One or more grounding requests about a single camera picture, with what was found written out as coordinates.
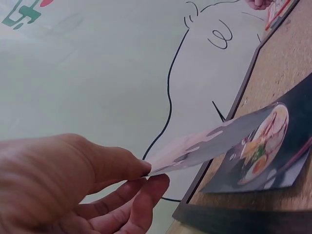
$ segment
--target photo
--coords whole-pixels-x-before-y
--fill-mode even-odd
[[[181,170],[209,161],[237,145],[254,131],[271,113],[273,105],[251,114],[224,122],[214,130],[175,139],[152,160],[150,176]]]
[[[292,186],[312,144],[308,77],[275,102],[263,123],[230,149],[203,193],[235,193]]]

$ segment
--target mural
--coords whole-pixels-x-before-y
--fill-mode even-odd
[[[183,18],[186,33],[168,73],[168,120],[145,153],[150,162],[173,138],[220,125],[212,100],[223,114],[229,112],[264,32],[267,12],[251,9],[244,0],[202,9],[193,1],[186,4],[193,11]],[[168,173],[165,196],[182,199],[199,168]]]

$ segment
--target white wall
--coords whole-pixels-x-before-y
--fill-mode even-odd
[[[0,21],[16,2],[0,0]],[[202,9],[218,0],[194,2]],[[180,0],[66,0],[34,9],[41,17],[18,30],[0,23],[0,139],[71,132],[142,158],[167,120],[168,71],[187,30],[183,17],[194,7]],[[176,206],[161,201],[149,233],[165,233]]]

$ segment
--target hand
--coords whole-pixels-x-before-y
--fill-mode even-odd
[[[271,5],[273,0],[245,0],[254,10],[265,10]]]
[[[166,175],[122,148],[66,134],[0,142],[0,233],[144,234]],[[82,199],[127,180],[90,204]]]

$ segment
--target red logo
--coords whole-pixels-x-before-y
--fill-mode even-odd
[[[45,7],[47,5],[50,5],[54,0],[42,0],[42,3],[40,4],[40,7]]]

